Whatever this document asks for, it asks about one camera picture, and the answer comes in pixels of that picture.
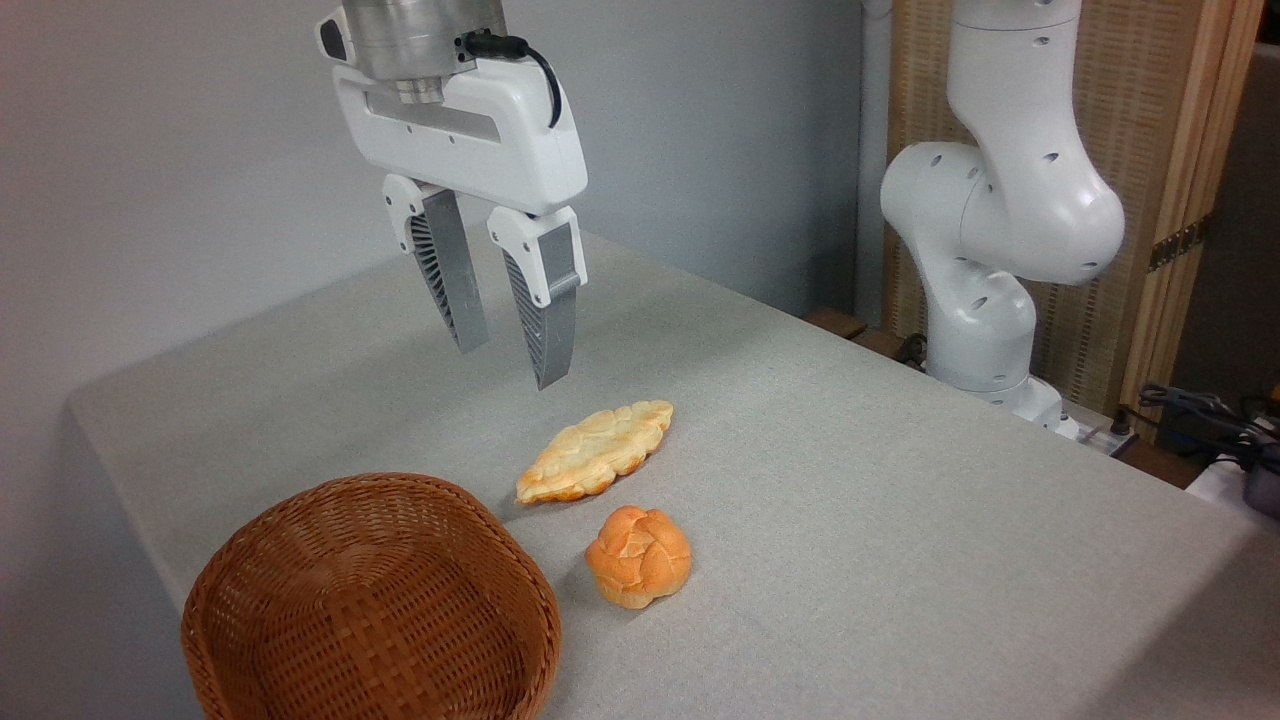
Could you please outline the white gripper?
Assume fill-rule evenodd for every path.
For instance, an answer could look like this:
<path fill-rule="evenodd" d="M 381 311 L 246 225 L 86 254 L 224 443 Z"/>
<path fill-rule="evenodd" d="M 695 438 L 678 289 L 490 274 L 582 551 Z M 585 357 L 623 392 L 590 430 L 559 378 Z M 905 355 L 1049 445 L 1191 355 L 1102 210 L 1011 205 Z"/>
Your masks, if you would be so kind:
<path fill-rule="evenodd" d="M 566 377 L 576 297 L 588 283 L 579 219 L 566 205 L 588 187 L 588 168 L 571 109 L 549 126 L 541 68 L 480 59 L 447 78 L 431 104 L 402 102 L 353 67 L 337 65 L 332 77 L 358 151 L 394 173 L 381 192 L 396 242 L 416 261 L 458 350 L 474 351 L 489 333 L 454 191 L 504 206 L 486 228 L 503 254 L 536 386 Z"/>

